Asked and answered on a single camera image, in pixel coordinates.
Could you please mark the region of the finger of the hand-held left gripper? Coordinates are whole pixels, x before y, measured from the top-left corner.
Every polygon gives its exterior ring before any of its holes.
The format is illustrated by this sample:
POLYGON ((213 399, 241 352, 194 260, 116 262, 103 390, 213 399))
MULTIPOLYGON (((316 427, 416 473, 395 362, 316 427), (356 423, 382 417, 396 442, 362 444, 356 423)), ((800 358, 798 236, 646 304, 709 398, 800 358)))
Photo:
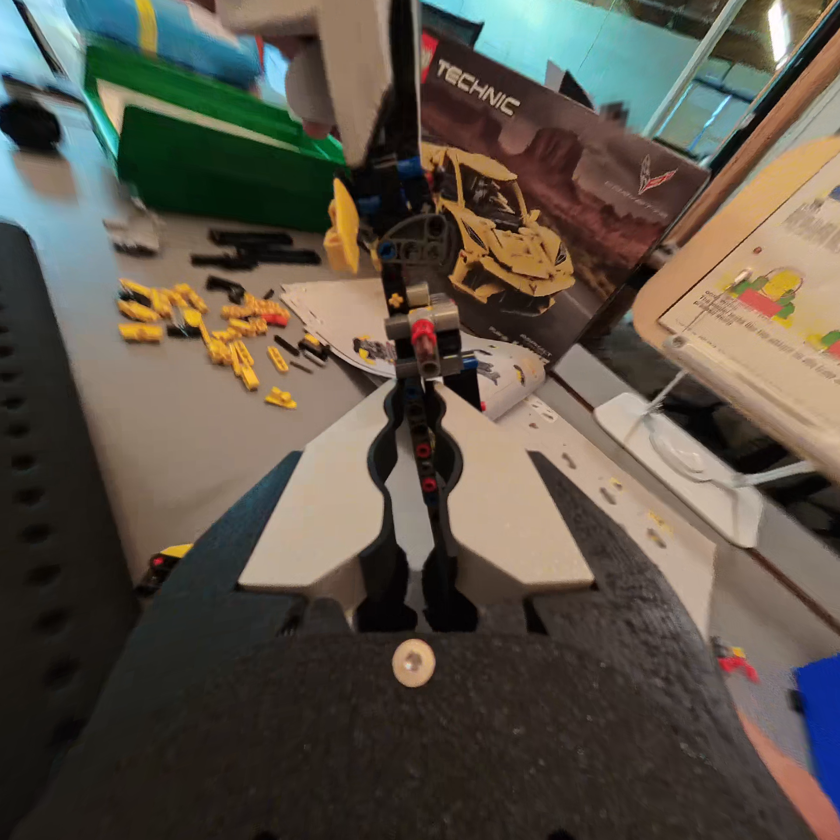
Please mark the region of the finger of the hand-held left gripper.
POLYGON ((419 155, 418 2, 220 1, 217 15, 288 58, 291 110, 336 129, 350 168, 419 155))

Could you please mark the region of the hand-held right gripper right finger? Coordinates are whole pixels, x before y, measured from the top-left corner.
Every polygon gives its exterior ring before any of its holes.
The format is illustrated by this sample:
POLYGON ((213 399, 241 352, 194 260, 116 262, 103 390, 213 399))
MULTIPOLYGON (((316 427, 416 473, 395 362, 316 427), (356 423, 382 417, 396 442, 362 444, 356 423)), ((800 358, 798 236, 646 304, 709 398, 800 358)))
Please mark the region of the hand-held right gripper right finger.
POLYGON ((429 626, 473 632, 492 607, 590 589, 594 573, 525 447, 445 385, 429 387, 427 407, 437 481, 423 491, 429 626))

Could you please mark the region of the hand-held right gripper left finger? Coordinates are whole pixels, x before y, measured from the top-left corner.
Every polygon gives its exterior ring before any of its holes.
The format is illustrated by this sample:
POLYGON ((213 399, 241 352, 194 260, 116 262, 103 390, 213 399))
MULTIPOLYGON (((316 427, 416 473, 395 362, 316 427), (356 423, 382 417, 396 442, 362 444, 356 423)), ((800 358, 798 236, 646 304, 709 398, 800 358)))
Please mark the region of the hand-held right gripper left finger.
POLYGON ((384 383, 302 450, 238 578, 241 590, 332 600, 362 632, 416 628, 386 487, 402 397, 395 381, 384 383))

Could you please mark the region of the grey lego car chassis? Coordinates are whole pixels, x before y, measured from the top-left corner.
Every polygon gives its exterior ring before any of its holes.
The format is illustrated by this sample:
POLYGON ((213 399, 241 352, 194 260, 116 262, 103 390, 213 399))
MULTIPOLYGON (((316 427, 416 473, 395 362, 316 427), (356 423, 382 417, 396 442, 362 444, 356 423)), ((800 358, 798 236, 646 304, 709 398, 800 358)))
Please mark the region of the grey lego car chassis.
POLYGON ((332 268, 357 271, 366 250, 380 274, 385 333, 394 345, 402 410, 430 518, 436 515, 443 484, 434 466, 436 408, 427 383, 441 380, 475 409, 485 408, 478 362, 463 349, 457 306, 424 280, 443 272, 455 247, 436 208, 433 185, 434 177, 417 156, 385 159, 380 168, 337 171, 324 238, 332 268))

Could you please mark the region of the long black lego beam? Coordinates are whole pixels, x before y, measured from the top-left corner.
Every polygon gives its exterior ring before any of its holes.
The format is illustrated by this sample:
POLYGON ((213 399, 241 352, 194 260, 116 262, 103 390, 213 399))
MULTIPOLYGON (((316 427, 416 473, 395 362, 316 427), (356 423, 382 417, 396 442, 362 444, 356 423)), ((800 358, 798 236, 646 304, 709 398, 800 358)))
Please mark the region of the long black lego beam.
POLYGON ((319 266, 322 262, 318 253, 309 249, 237 249, 234 253, 212 255, 191 254, 190 262, 195 267, 213 267, 227 271, 250 271, 262 265, 319 266))
POLYGON ((214 245, 242 251, 290 249, 294 246, 292 237, 285 232, 230 230, 211 227, 207 234, 214 245))

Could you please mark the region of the pile of yellow lego pieces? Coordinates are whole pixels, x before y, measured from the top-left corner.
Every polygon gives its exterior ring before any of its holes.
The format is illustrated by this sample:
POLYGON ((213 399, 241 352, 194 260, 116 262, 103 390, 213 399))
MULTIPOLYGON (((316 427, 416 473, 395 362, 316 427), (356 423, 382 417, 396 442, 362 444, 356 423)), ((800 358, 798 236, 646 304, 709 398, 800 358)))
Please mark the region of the pile of yellow lego pieces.
POLYGON ((312 333, 305 331, 297 342, 283 335, 291 312, 273 290, 264 297, 246 291, 241 306, 218 293, 225 302, 214 311, 189 283, 150 286, 122 277, 115 298, 119 336, 136 347, 160 347, 166 341, 191 344, 214 368, 230 371, 247 393, 259 392, 261 366, 272 375, 288 376, 292 371, 313 375, 326 364, 330 348, 312 333))

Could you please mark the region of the dark lego set box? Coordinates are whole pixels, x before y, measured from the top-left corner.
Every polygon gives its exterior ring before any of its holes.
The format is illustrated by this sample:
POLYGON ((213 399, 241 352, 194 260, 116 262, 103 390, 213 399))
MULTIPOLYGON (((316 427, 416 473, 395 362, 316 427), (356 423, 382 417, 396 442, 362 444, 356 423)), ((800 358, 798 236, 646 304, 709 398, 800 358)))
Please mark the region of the dark lego set box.
POLYGON ((425 29, 423 164, 438 286, 475 336, 554 364, 659 246, 708 173, 572 97, 425 29))

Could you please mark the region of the pile of small lego pins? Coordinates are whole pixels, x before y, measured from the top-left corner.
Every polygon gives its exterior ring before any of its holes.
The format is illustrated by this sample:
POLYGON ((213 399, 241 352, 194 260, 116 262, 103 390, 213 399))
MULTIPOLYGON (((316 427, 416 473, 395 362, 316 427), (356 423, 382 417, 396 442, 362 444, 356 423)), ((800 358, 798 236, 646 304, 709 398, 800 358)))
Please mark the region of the pile of small lego pins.
POLYGON ((731 646, 723 642, 719 636, 710 639, 711 651, 717 660, 720 670, 726 675, 741 675, 754 685, 760 683, 760 676, 750 663, 741 646, 731 646))

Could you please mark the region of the green plastic bin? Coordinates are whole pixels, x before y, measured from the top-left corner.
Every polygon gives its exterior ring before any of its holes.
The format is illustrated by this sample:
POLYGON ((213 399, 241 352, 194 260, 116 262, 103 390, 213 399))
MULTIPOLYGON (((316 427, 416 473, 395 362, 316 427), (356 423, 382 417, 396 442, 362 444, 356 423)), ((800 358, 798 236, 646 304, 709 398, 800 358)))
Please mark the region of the green plastic bin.
POLYGON ((288 110, 107 39, 87 44, 83 93, 115 175, 155 211, 321 233, 340 143, 288 110))

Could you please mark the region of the light blue box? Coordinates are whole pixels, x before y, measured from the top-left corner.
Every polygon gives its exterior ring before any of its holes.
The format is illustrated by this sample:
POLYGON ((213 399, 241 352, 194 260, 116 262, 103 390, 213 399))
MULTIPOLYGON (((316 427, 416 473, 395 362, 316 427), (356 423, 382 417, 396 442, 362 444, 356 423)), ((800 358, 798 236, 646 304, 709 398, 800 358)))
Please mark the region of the light blue box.
POLYGON ((236 35, 194 2, 66 1, 73 25, 147 56, 240 88, 263 75, 256 40, 236 35))

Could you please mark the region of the clear plastic bag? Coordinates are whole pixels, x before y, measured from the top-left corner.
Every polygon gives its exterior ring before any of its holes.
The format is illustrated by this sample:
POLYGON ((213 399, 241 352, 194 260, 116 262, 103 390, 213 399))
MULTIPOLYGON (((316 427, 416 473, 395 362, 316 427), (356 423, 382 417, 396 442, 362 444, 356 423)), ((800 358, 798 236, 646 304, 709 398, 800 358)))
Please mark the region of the clear plastic bag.
POLYGON ((160 255, 164 224, 139 197, 129 198, 122 216, 103 218, 101 223, 117 254, 143 259, 160 255))

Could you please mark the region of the printed instruction sheet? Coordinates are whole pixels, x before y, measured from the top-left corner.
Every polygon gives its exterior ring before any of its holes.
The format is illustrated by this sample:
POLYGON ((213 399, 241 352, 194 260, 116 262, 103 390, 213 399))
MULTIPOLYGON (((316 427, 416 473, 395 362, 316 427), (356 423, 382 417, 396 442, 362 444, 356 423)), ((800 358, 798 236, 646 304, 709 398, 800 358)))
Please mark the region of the printed instruction sheet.
POLYGON ((659 318, 720 392, 838 425, 839 162, 834 156, 659 318))

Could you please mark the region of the blue plastic bin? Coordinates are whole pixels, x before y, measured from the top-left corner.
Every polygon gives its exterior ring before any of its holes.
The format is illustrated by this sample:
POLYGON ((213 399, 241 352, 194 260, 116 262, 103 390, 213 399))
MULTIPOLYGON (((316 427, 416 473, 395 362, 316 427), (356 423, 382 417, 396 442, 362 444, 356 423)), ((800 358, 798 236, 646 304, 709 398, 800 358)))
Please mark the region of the blue plastic bin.
POLYGON ((815 777, 839 810, 839 654, 794 670, 815 777))

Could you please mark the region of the wooden beam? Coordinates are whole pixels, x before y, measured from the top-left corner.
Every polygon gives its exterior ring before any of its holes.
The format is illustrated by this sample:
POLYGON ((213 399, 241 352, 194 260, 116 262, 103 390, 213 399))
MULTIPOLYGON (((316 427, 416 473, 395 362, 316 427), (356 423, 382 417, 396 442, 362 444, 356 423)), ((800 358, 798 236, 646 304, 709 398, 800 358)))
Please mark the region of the wooden beam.
POLYGON ((750 173, 838 78, 839 34, 835 33, 781 99, 762 118, 753 119, 749 134, 665 242, 685 246, 745 183, 750 173))

